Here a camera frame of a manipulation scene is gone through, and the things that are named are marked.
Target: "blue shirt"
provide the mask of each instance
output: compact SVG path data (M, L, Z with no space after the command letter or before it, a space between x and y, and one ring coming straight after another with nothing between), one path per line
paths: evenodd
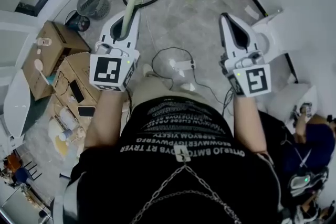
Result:
M284 145L283 169L286 173L296 173L301 165L301 159L309 154L305 164L309 169L321 169L330 162L331 155L335 148L335 138L332 130L326 124L307 124L306 126L306 143Z

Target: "gray floor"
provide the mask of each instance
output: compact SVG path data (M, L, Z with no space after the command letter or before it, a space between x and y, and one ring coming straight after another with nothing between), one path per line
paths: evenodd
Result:
M113 15L125 9L122 0L108 1L111 4L109 15L101 21L91 20L90 28L82 33L83 38L91 48L98 41L103 24ZM131 90L141 79L141 66L144 63L150 64L152 58L160 49L176 46L186 49L192 54L196 62L197 81L211 87L217 98L223 102L230 84L222 75L218 65L220 55L224 52L220 44L219 15L223 12L229 12L252 25L256 20L245 12L245 7L248 5L261 18L261 13L252 0L193 0L188 2L186 0L159 0L146 9L142 9L137 46L141 57L139 68L129 84ZM155 61L154 68L158 73L165 77L174 78L173 90L178 89L178 86L182 83L194 83L191 71L185 72L185 78L181 77L169 65L169 59L182 61L189 58L186 53L173 49L160 53ZM284 56L272 61L271 71L273 90L277 92L287 84L290 75ZM209 89L195 86L198 93L203 95L218 111L222 112L223 105L216 101ZM265 102L270 97L271 95L268 95L260 100ZM233 111L232 104L229 105L228 109L231 112ZM227 110L225 111L225 119L233 128L233 117ZM57 189L58 174L62 164L62 159L54 150L47 135L48 120L48 116L44 115L26 134L26 144L20 148L20 151L27 152L27 158L32 158L38 164L39 170L43 172L42 176L36 180L36 188L45 200L53 197Z

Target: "fan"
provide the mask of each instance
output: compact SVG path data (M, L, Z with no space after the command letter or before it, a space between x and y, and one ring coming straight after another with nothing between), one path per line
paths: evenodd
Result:
M78 0L77 12L94 20L102 20L110 11L107 0Z

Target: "sticker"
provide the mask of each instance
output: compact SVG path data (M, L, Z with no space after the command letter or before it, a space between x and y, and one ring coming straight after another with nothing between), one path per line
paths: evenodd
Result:
M186 146L174 145L174 151L175 151L176 160L179 163L191 161L191 158L189 156L189 152Z
M246 70L246 77L250 93L268 90L265 71L263 68Z
M118 83L120 66L120 58L99 57L94 73L94 81Z

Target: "smartphone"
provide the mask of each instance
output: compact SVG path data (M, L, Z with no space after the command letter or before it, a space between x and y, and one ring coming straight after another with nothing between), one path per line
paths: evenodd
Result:
M78 106L77 109L80 117L93 117L96 110L94 106Z
M74 94L73 96L76 98L77 102L80 103L81 101L84 100L84 95L82 94L82 92L80 91L80 88L76 82L76 80L70 82L69 84L72 93Z

